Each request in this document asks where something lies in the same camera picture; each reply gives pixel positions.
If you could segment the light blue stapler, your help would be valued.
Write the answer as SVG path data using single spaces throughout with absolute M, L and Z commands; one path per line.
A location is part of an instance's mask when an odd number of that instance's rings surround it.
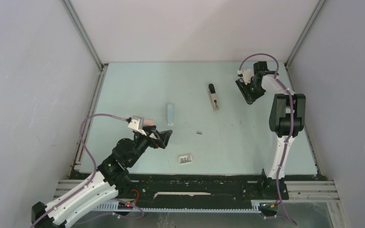
M 167 120 L 167 124 L 169 126 L 173 126 L 174 124 L 174 118 L 173 118 L 173 114 L 174 114 L 174 111 L 173 111 L 173 104 L 168 104 L 167 107 L 166 107 L 166 120 Z

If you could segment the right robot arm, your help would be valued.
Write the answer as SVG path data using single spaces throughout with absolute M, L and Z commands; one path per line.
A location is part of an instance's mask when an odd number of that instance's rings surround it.
M 268 69 L 267 62 L 259 61 L 253 69 L 239 68 L 236 80 L 247 104 L 253 104 L 267 92 L 273 93 L 269 115 L 269 129 L 273 134 L 269 159 L 257 182 L 258 194 L 263 199 L 281 201 L 285 190 L 285 166 L 292 143 L 305 125 L 306 97 L 292 92 L 279 78 L 277 71 Z

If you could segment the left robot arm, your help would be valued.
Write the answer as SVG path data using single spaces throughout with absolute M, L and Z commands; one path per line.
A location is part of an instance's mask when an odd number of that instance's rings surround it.
M 129 196 L 132 181 L 128 168 L 134 166 L 147 148 L 165 149 L 172 133 L 172 130 L 160 132 L 152 125 L 143 127 L 143 133 L 135 132 L 133 139 L 120 139 L 111 155 L 84 181 L 47 204 L 33 205 L 31 226 L 70 228 L 101 203 Z

